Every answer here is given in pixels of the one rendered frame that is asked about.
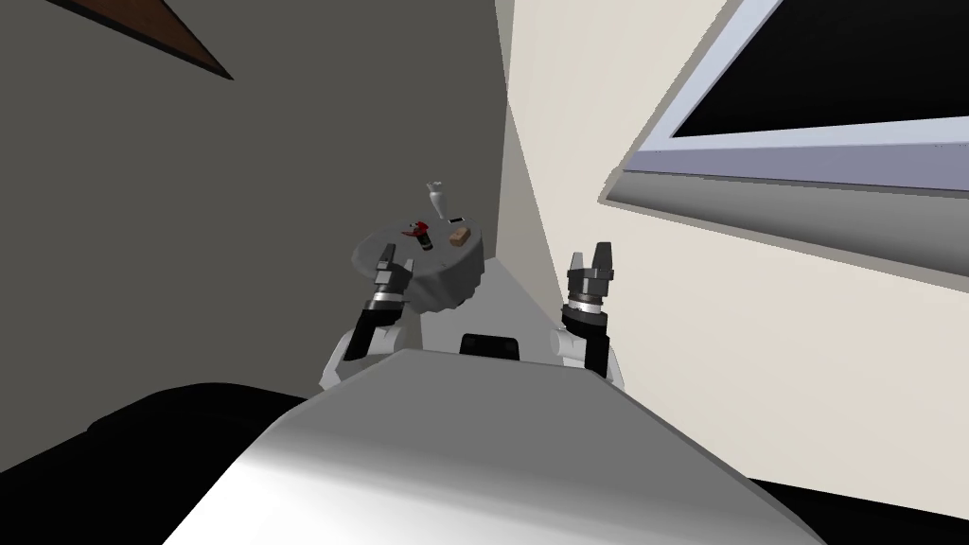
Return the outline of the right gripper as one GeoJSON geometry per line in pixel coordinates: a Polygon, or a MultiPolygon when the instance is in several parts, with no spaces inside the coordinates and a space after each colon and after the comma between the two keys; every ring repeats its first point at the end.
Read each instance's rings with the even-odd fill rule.
{"type": "Polygon", "coordinates": [[[568,291],[607,291],[613,280],[612,248],[609,241],[596,244],[591,268],[584,268],[582,254],[572,254],[568,277],[568,291]]]}

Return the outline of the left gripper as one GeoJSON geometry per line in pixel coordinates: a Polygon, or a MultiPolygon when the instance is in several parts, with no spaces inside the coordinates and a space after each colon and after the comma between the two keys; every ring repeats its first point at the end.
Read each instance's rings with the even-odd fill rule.
{"type": "Polygon", "coordinates": [[[394,262],[395,254],[394,243],[387,243],[381,251],[374,280],[375,291],[403,294],[408,288],[413,278],[414,260],[409,258],[401,265],[394,262]]]}

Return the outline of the grey round table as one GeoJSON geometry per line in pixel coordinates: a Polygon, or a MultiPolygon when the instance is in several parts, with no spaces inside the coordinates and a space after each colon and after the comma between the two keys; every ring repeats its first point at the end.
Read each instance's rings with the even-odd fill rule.
{"type": "Polygon", "coordinates": [[[472,219],[451,224],[436,215],[398,220],[380,227],[363,239],[355,248],[351,262],[369,280],[374,280],[381,251],[387,243],[396,245],[395,263],[414,260],[413,278],[403,293],[403,299],[416,314],[440,312],[458,308],[474,296],[485,272],[485,252],[482,232],[472,219]],[[433,249],[423,251],[415,237],[402,235],[411,223],[422,221],[429,226],[433,249]],[[449,235],[461,226],[473,234],[462,247],[449,244],[449,235]]]}

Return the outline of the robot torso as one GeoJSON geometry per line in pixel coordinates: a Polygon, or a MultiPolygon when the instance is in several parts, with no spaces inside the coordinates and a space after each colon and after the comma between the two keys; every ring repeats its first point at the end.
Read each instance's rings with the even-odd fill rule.
{"type": "Polygon", "coordinates": [[[164,545],[825,545],[588,369],[404,349],[273,422],[164,545]]]}

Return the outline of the brown framed picture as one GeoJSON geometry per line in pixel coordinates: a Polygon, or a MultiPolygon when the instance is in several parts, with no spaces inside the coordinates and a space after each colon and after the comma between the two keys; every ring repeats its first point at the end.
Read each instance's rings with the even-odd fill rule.
{"type": "Polygon", "coordinates": [[[222,79],[233,78],[165,0],[45,1],[222,79]]]}

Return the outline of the window with pale frame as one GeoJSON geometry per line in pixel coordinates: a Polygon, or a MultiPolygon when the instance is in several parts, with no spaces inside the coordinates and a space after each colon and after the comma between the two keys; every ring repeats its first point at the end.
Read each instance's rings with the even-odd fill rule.
{"type": "Polygon", "coordinates": [[[600,200],[969,293],[969,0],[727,0],[600,200]]]}

